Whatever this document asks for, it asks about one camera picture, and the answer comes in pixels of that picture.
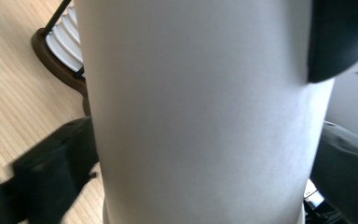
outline wooden floor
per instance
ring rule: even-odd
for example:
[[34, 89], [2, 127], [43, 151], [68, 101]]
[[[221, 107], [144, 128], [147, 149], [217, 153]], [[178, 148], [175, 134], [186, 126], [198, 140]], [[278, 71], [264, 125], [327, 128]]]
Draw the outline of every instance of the wooden floor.
[[[0, 0], [0, 182], [7, 165], [65, 122], [84, 117], [82, 97], [34, 55], [30, 38], [59, 0]], [[92, 180], [64, 223], [102, 223], [102, 180]]]

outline light wood surface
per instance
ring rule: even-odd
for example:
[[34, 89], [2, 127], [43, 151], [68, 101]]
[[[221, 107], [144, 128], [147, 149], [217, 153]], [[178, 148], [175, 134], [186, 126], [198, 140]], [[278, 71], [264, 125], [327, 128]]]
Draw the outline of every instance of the light wood surface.
[[[81, 95], [34, 55], [30, 38], [59, 0], [0, 0], [0, 182], [9, 163], [65, 122], [84, 116]], [[64, 223], [102, 223], [103, 185], [92, 180]]]

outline white plate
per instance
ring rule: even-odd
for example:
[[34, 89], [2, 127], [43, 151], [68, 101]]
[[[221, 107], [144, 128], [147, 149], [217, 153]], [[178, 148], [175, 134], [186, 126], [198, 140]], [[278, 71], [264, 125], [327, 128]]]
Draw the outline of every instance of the white plate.
[[58, 39], [59, 44], [70, 53], [76, 60], [80, 63], [83, 63], [83, 56], [81, 54], [81, 49], [78, 44], [64, 31], [62, 23], [55, 25], [53, 28], [53, 34]]
[[79, 63], [61, 47], [54, 33], [50, 33], [46, 36], [46, 42], [51, 52], [53, 52], [53, 54], [72, 71], [76, 72], [83, 66], [83, 64]]
[[68, 7], [68, 14], [74, 26], [77, 26], [76, 11], [74, 7]]
[[69, 19], [66, 15], [62, 16], [61, 20], [62, 20], [62, 24], [63, 24], [63, 28], [64, 28], [65, 32], [68, 33], [69, 36], [71, 36], [71, 38], [74, 39], [75, 42], [80, 47], [79, 32], [77, 31], [75, 26], [71, 22], [69, 22]]

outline wood grain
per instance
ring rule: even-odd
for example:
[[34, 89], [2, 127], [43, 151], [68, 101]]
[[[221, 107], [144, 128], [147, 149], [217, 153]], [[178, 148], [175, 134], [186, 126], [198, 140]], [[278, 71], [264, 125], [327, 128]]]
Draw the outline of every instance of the wood grain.
[[[0, 182], [25, 150], [65, 122], [84, 116], [82, 96], [39, 62], [30, 38], [59, 0], [0, 0]], [[92, 180], [63, 223], [102, 223], [103, 184]]]

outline white cylindrical object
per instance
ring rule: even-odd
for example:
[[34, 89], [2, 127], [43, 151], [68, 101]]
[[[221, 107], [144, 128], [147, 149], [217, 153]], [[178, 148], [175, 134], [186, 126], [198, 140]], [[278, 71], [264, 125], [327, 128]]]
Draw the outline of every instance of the white cylindrical object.
[[311, 1], [76, 0], [111, 224], [296, 223], [333, 82]]

